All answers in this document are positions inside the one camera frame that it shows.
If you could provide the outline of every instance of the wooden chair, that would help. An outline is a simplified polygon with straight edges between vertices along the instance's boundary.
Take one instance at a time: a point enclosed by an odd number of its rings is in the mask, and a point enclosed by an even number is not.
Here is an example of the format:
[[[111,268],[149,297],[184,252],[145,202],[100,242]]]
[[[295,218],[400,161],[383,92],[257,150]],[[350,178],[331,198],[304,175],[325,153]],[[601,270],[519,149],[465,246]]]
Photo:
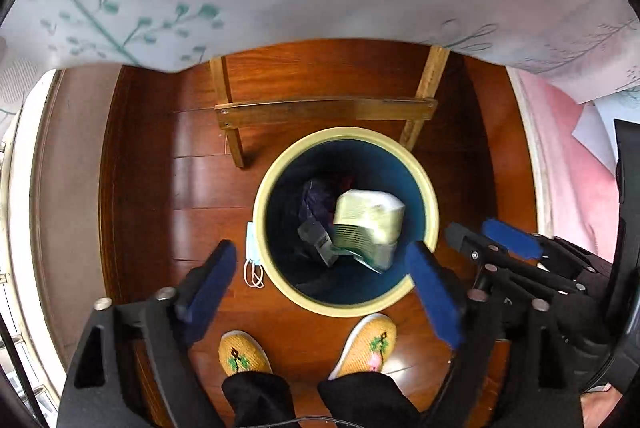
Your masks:
[[[233,102],[226,72],[226,60],[209,61],[211,77],[220,104],[216,104],[216,117],[226,133],[231,155],[238,168],[244,167],[239,128],[262,124],[295,121],[339,119],[349,115],[362,121],[406,121],[399,143],[411,151],[425,121],[435,112],[435,96],[449,51],[433,45],[420,78],[418,90],[412,98],[374,98],[357,96],[329,96],[321,98]]]

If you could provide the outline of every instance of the wooden chair leg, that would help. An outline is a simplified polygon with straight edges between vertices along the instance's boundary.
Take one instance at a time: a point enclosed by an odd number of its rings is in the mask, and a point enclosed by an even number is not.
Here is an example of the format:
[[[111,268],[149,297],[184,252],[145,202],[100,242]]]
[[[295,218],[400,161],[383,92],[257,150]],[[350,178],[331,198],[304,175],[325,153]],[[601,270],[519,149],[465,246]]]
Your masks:
[[[431,45],[418,90],[415,92],[416,99],[427,99],[436,95],[442,72],[444,72],[444,67],[447,64],[447,58],[449,58],[449,51],[446,48]],[[407,121],[404,123],[404,129],[400,135],[400,144],[409,151],[414,149],[423,124],[424,121]]]
[[[231,89],[229,87],[229,77],[226,73],[226,60],[222,58],[213,58],[209,61],[211,78],[213,86],[216,90],[216,98],[218,104],[231,103]],[[225,130],[226,142],[229,144],[229,150],[233,157],[234,164],[238,168],[244,168],[244,154],[242,153],[242,143],[240,141],[240,132],[238,128]]]

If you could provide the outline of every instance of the pink cloth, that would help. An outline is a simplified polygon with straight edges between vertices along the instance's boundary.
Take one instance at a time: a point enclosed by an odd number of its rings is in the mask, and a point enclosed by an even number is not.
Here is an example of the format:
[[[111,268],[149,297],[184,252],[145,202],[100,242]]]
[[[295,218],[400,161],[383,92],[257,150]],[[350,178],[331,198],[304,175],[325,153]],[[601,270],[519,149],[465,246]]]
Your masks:
[[[612,261],[618,187],[609,170],[572,136],[582,106],[542,78],[518,73],[542,143],[553,234]]]

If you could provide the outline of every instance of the black pants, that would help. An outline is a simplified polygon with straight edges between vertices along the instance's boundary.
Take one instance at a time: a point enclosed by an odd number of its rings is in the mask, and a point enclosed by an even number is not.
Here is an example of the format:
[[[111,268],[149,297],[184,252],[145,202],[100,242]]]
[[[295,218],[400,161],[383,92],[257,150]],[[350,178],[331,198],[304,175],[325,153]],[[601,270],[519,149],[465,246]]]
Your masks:
[[[296,417],[289,385],[280,376],[240,372],[225,379],[222,392],[236,413],[236,427]],[[402,395],[393,379],[384,374],[360,372],[322,381],[318,392],[334,418],[365,428],[413,428],[420,420],[415,406]],[[290,424],[285,428],[300,426]]]

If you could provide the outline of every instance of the blue foam pad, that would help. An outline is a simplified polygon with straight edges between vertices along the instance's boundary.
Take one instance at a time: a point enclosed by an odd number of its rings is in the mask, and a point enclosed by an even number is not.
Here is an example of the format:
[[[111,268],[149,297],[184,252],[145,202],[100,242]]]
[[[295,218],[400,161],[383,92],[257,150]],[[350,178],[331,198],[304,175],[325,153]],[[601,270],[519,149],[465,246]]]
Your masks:
[[[491,218],[482,224],[482,234],[525,259],[540,260],[542,247],[535,237],[512,225]]]
[[[463,339],[460,310],[417,242],[407,247],[404,263],[437,337],[458,348]]]
[[[201,340],[236,272],[236,248],[222,241],[212,255],[209,273],[188,307],[177,311],[183,322],[182,340],[187,347]]]

